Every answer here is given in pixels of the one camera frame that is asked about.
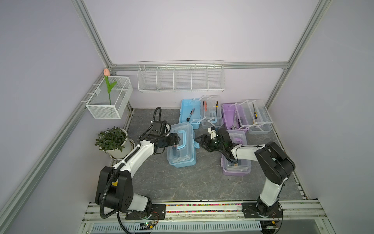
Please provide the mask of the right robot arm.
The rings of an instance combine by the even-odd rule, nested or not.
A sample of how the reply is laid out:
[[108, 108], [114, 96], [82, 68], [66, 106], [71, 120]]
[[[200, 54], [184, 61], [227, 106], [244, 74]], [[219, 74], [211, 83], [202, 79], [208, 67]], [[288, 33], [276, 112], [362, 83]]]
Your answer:
[[282, 211], [279, 194], [296, 166], [277, 143], [273, 141], [258, 145], [234, 143], [224, 127], [210, 127], [207, 134], [196, 137], [194, 141], [208, 152], [220, 152], [231, 163], [237, 163], [239, 160], [259, 163], [266, 181], [254, 208], [244, 206], [244, 213], [251, 211], [260, 217], [269, 217], [277, 211]]

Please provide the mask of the blue toolbox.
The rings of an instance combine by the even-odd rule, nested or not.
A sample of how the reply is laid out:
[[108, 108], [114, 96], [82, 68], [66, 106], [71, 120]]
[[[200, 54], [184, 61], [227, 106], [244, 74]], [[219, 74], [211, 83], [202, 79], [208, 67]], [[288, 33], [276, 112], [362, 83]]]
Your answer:
[[[215, 117], [215, 101], [218, 100], [218, 117]], [[191, 110], [195, 108], [195, 112], [188, 122], [193, 126], [193, 129], [203, 127], [221, 127], [224, 124], [221, 97], [215, 95], [205, 95], [200, 98], [183, 99], [181, 102], [179, 122], [187, 122]]]
[[197, 162], [196, 149], [200, 145], [194, 141], [195, 133], [193, 126], [188, 122], [178, 123], [171, 126], [170, 134], [176, 133], [180, 141], [175, 146], [167, 149], [167, 160], [176, 168], [194, 166]]

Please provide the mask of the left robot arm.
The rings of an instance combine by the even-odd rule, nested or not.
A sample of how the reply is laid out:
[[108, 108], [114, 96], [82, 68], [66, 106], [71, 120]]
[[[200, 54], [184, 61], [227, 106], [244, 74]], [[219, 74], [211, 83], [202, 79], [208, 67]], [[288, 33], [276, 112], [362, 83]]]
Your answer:
[[100, 217], [106, 219], [115, 213], [139, 212], [143, 217], [152, 215], [152, 200], [136, 194], [132, 178], [159, 148], [178, 145], [180, 137], [171, 133], [167, 121], [153, 121], [150, 129], [140, 137], [139, 144], [113, 167], [104, 167], [99, 174], [95, 203]]

